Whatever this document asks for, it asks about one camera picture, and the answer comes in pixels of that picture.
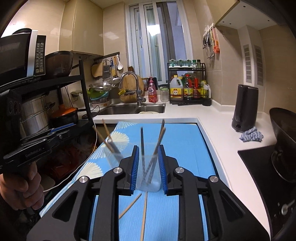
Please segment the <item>person's left hand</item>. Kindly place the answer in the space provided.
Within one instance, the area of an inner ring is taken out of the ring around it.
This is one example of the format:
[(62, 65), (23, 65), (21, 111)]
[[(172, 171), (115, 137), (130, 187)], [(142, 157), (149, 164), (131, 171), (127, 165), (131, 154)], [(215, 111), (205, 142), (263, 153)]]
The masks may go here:
[(32, 162), (19, 173), (1, 174), (1, 196), (14, 210), (41, 208), (44, 204), (44, 189), (36, 163)]

